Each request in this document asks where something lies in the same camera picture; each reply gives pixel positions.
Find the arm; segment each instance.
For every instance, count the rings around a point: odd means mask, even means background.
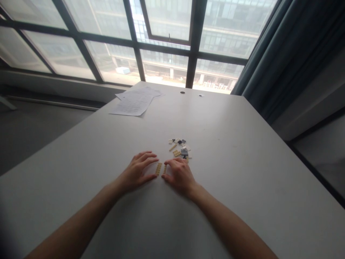
[[[162,178],[201,209],[234,258],[277,259],[244,221],[195,182],[186,160],[174,158],[165,164],[171,166],[172,176],[163,174]]]
[[[156,156],[151,151],[134,156],[129,166],[115,181],[106,185],[88,204],[25,258],[80,258],[97,228],[118,199],[157,177],[154,174],[147,176],[142,174],[146,166],[158,161]]]

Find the window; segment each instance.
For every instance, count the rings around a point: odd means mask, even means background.
[[[276,2],[208,0],[200,51],[249,58]]]
[[[0,0],[0,69],[229,94],[276,2]]]
[[[113,44],[86,41],[104,81],[134,85],[140,81],[134,49]]]
[[[131,39],[122,0],[65,0],[65,2],[80,31]]]
[[[0,27],[0,57],[15,68],[50,73],[25,41],[11,28]]]
[[[188,57],[150,50],[141,50],[141,56],[147,82],[186,87]]]
[[[67,29],[51,0],[0,0],[0,4],[15,21]]]
[[[146,0],[142,3],[147,11],[149,37],[189,41],[192,0]]]
[[[72,38],[39,32],[25,33],[58,74],[95,79]]]
[[[193,89],[230,94],[244,66],[198,59]]]
[[[190,50],[190,46],[187,46],[187,45],[150,39],[147,34],[145,19],[144,19],[143,11],[141,8],[140,0],[131,0],[130,6],[132,10],[135,33],[137,35],[137,40],[139,42],[154,44],[154,45],[159,45],[159,46],[173,47],[177,49]]]

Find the hand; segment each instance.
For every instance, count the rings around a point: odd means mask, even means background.
[[[144,151],[133,157],[129,166],[114,181],[121,194],[133,191],[157,177],[155,174],[143,175],[143,169],[145,167],[159,160],[156,156],[152,151]]]
[[[174,158],[166,160],[164,164],[170,165],[172,169],[172,176],[168,174],[162,174],[162,178],[179,193],[186,197],[189,197],[194,187],[198,184],[194,180],[187,160],[182,158]]]

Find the gray curtain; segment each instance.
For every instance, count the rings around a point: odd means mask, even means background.
[[[282,0],[232,94],[273,123],[345,46],[345,1]]]

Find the window frame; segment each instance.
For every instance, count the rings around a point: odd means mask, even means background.
[[[181,40],[181,39],[176,39],[176,38],[153,35],[151,32],[151,26],[150,26],[150,21],[148,18],[145,0],[140,0],[141,9],[143,11],[143,16],[144,16],[144,21],[145,21],[145,25],[146,25],[148,38],[150,40],[159,40],[159,41],[165,41],[165,42],[169,42],[169,43],[176,43],[176,44],[190,46],[191,41],[192,41],[192,31],[193,31],[193,24],[194,24],[194,14],[195,14],[196,2],[197,2],[197,0],[192,0],[192,10],[191,10],[191,14],[190,14],[190,24],[189,24],[189,39],[186,41],[186,40]]]
[[[95,61],[93,60],[91,53],[89,52],[87,46],[84,43],[85,40],[133,48],[141,81],[146,81],[146,80],[145,80],[144,67],[143,67],[140,50],[150,50],[150,51],[156,51],[156,52],[167,53],[167,54],[187,56],[188,67],[187,67],[186,88],[193,88],[194,75],[195,75],[196,64],[197,64],[198,59],[229,63],[229,64],[234,64],[234,65],[244,65],[244,66],[246,66],[248,62],[248,59],[245,59],[245,58],[237,58],[233,56],[225,56],[225,55],[220,55],[220,54],[213,54],[213,53],[199,51],[201,34],[202,34],[205,13],[206,13],[207,0],[193,0],[192,2],[192,5],[194,6],[192,7],[193,12],[191,14],[190,44],[189,44],[190,50],[168,47],[166,45],[164,46],[164,44],[153,45],[149,43],[138,42],[129,0],[123,0],[123,3],[124,3],[125,11],[126,11],[126,17],[127,17],[129,30],[130,30],[131,40],[78,31],[76,23],[74,22],[73,17],[70,14],[67,8],[67,5],[64,3],[64,1],[52,0],[52,2],[57,8],[68,30],[65,30],[62,28],[15,21],[0,5],[0,14],[5,18],[5,19],[0,18],[0,26],[10,27],[10,28],[15,29],[19,33],[19,35],[23,38],[23,40],[29,45],[29,47],[35,52],[38,58],[46,65],[46,67],[50,70],[51,73],[12,68],[1,58],[0,58],[0,64],[2,66],[0,67],[0,70],[18,71],[18,72],[39,74],[39,75],[55,77],[55,78],[73,79],[73,80],[86,81],[86,82],[98,83],[98,84],[109,84],[109,85],[131,87],[131,85],[106,82],[103,79]],[[277,5],[279,3],[280,1],[278,0],[275,8],[272,10],[272,13],[270,14],[269,19],[267,20],[267,23],[270,21],[271,17],[274,15],[274,12],[277,9]],[[265,25],[264,30],[262,31],[259,39],[264,33],[266,27],[267,27],[267,24]],[[76,42],[79,50],[81,51],[85,61],[87,62],[96,80],[57,74],[52,68],[52,66],[50,65],[49,61],[46,60],[46,58],[38,51],[38,49],[36,49],[35,45],[30,41],[28,37],[26,37],[23,31],[33,31],[33,32],[40,32],[40,33],[45,33],[49,35],[65,36],[65,37],[72,38]]]

